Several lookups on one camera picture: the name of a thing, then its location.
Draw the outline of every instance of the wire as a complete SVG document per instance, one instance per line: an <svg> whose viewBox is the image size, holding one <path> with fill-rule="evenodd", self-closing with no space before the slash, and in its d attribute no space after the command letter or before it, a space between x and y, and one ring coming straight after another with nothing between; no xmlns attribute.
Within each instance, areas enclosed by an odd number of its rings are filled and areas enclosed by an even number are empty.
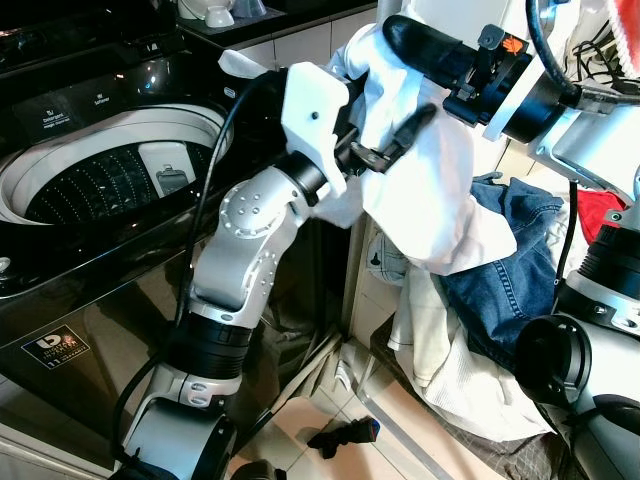
<svg viewBox="0 0 640 480"><path fill-rule="evenodd" d="M576 229L576 223L578 221L578 184L569 181L569 225L567 226L567 236L564 239L564 245L562 245L562 253L560 253L560 260L558 261L558 270L556 271L556 280L554 300L558 297L558 290L560 283L562 282L564 267L567 263L567 257L569 256L569 250L571 243L573 243L573 232Z"/></svg>
<svg viewBox="0 0 640 480"><path fill-rule="evenodd" d="M173 322L172 331L170 331L169 335L163 342L159 351L155 353L147 362L136 372L136 374L129 380L127 386L124 388L118 400L116 401L112 421L111 421L111 454L114 458L123 464L130 464L133 460L133 457L128 455L125 452L124 447L120 444L120 424L122 422L122 414L124 412L124 407L131 397L131 394L136 389L136 387L140 384L140 382L144 379L145 376L156 366L158 365L162 359L164 358L167 349L169 347L169 342L172 337L173 331L175 331L176 327L180 324L182 320L182 315L184 313L187 298L189 294L189 285L191 283L191 261L193 258L193 251L195 248L195 243L198 236L198 229L200 228L200 223L202 221L202 216L204 214L204 208L206 205L207 193L209 192L211 186L211 180L213 177L213 170L215 164L219 160L220 151L222 150L222 146L226 140L227 133L231 128L233 119L235 118L240 106L244 103L244 101L249 97L251 93L253 93L256 88L264 84L267 80L272 78L271 74L275 72L267 72L259 77L253 79L246 88L242 91L236 102L231 107L229 114L225 118L222 127L220 128L220 132L218 133L218 138L216 139L215 146L213 148L213 154L211 155L211 161L209 162L209 168L207 169L207 173L205 175L204 183L202 185L202 189L200 191L200 195L198 197L198 201L196 203L196 210L193 215L193 220L191 221L191 226L189 227L189 232L187 235L187 243L184 254L184 265L183 272L180 280L180 290L178 293L178 303L176 306L175 313L175 321Z"/></svg>
<svg viewBox="0 0 640 480"><path fill-rule="evenodd" d="M556 61L547 41L544 38L542 25L540 24L540 5L539 0L526 0L525 4L527 12L527 26L529 27L529 35L533 46L538 52L540 61L544 65L547 74L560 90L572 101L580 98L580 88L562 73L562 69Z"/></svg>

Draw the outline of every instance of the orange tab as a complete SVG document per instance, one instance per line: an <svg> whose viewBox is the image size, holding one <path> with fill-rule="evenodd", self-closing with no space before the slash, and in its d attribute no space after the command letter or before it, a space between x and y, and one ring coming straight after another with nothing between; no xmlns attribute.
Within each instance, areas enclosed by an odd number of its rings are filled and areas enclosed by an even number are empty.
<svg viewBox="0 0 640 480"><path fill-rule="evenodd" d="M502 41L502 46L507 52L517 55L524 47L524 44L515 37L509 37Z"/></svg>

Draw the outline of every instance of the tile floor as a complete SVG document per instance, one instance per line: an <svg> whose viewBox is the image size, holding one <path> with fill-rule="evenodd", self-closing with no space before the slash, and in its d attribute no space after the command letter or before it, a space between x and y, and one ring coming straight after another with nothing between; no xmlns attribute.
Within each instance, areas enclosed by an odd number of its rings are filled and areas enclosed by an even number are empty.
<svg viewBox="0 0 640 480"><path fill-rule="evenodd" d="M340 446L333 459L324 460L317 450L307 448L306 442L320 431L331 431L366 415L375 417L341 384L334 391L320 387L310 399L294 398L287 402L232 459L230 472L264 458L286 470L288 480L502 479L443 430L384 367L375 371L365 392L411 437L414 446L419 445L423 450L421 458L426 454L435 461L433 472L394 436L393 427L389 428L384 421L380 421L381 430L375 443Z"/></svg>

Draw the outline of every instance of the countertop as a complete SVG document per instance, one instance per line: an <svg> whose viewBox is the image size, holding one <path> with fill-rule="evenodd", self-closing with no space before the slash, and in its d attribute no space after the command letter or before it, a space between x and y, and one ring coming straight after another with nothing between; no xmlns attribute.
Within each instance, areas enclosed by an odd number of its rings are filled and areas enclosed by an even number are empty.
<svg viewBox="0 0 640 480"><path fill-rule="evenodd" d="M178 25L185 32L218 47L245 48L377 6L377 2L371 0L273 0L264 3L267 15L257 19L236 19L231 27L208 28L202 20L185 19L179 19Z"/></svg>

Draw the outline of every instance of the screw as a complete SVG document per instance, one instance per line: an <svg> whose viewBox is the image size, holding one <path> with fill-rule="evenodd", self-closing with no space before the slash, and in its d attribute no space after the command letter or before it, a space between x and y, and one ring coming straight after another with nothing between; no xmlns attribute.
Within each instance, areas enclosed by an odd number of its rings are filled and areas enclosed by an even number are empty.
<svg viewBox="0 0 640 480"><path fill-rule="evenodd" d="M4 272L11 265L11 259L9 257L0 257L0 273Z"/></svg>

